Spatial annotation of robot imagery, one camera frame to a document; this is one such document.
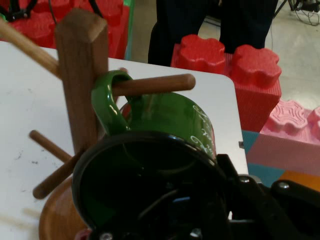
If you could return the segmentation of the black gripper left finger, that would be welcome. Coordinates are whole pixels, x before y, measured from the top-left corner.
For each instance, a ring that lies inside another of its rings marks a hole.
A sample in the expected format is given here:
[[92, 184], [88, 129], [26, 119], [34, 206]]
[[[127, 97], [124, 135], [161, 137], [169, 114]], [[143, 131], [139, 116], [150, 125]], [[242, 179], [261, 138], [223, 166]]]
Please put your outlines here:
[[212, 240], [227, 214], [220, 189], [145, 188], [108, 197], [112, 212], [90, 240]]

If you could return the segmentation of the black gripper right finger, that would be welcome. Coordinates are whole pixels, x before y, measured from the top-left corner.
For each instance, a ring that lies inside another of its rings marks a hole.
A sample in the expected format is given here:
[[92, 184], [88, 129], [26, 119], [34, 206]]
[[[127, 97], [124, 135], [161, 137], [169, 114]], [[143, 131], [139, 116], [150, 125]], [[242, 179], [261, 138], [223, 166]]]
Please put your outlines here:
[[238, 233], [247, 239], [318, 240], [320, 193], [291, 180], [277, 180], [271, 187], [253, 177], [239, 175], [227, 154], [218, 154], [217, 165], [226, 205], [237, 220], [246, 223]]

